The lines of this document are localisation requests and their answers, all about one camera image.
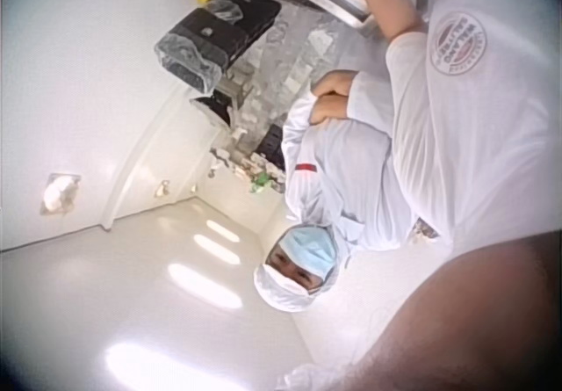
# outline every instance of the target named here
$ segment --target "eye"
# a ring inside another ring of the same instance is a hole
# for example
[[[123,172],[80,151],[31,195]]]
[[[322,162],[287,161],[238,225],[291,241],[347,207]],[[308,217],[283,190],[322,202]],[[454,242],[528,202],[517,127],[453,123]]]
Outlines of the eye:
[[[301,277],[302,279],[305,279],[306,281],[310,282],[310,277],[308,276],[308,274],[306,272],[299,271],[299,277]]]

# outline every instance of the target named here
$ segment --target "sleeve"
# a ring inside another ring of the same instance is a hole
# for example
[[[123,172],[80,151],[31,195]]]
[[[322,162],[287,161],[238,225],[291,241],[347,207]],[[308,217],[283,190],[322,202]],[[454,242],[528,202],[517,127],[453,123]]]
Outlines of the sleeve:
[[[391,85],[367,72],[359,72],[349,90],[347,115],[393,137],[394,105]]]
[[[394,102],[393,163],[400,189],[413,211],[446,241],[453,213],[436,145],[426,70],[428,35],[405,33],[386,52]]]
[[[305,93],[292,106],[283,126],[281,149],[285,159],[285,203],[298,222],[318,225],[329,223],[329,211],[318,183],[317,173],[300,171],[294,176],[306,130],[310,127],[310,114],[317,97],[306,86]]]
[[[306,92],[293,104],[287,114],[287,121],[283,125],[281,150],[285,160],[287,184],[291,182],[292,174],[297,165],[302,138],[310,127],[310,114],[315,102],[316,96],[310,91],[310,85],[307,85]]]

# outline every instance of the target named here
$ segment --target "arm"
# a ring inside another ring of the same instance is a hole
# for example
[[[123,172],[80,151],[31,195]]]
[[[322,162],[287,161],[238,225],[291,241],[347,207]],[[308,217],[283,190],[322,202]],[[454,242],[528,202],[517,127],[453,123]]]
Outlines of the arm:
[[[349,90],[347,117],[393,137],[394,103],[390,82],[360,72]]]
[[[559,246],[555,232],[445,264],[338,391],[537,389],[556,375]]]
[[[306,91],[300,96],[287,114],[287,121],[283,125],[283,141],[281,150],[285,159],[286,183],[289,184],[292,173],[300,153],[300,144],[306,130],[310,127],[316,96],[305,87]]]
[[[325,95],[316,100],[310,116],[311,125],[319,125],[326,119],[347,119],[348,98],[341,95]]]
[[[356,70],[332,70],[313,86],[312,92],[316,97],[329,94],[347,97],[356,75]]]
[[[410,0],[365,0],[388,40],[402,33],[425,32],[422,18]]]

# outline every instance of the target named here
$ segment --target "green object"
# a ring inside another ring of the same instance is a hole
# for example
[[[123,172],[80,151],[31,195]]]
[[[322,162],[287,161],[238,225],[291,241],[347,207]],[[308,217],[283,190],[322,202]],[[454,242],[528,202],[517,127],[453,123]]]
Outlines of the green object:
[[[262,171],[260,174],[258,174],[252,179],[252,187],[250,189],[250,192],[259,193],[263,191],[265,187],[271,185],[271,183],[272,183],[272,179],[270,175],[267,174],[265,171]]]

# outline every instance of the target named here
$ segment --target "blurry skin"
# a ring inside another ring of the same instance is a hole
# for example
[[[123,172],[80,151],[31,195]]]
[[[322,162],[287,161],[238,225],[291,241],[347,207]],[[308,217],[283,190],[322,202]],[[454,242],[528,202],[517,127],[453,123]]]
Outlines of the blurry skin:
[[[318,289],[318,287],[322,285],[322,279],[320,277],[311,274],[307,270],[303,270],[293,263],[278,244],[271,250],[265,263],[281,272],[288,279],[292,279],[297,284],[300,284],[309,292]]]

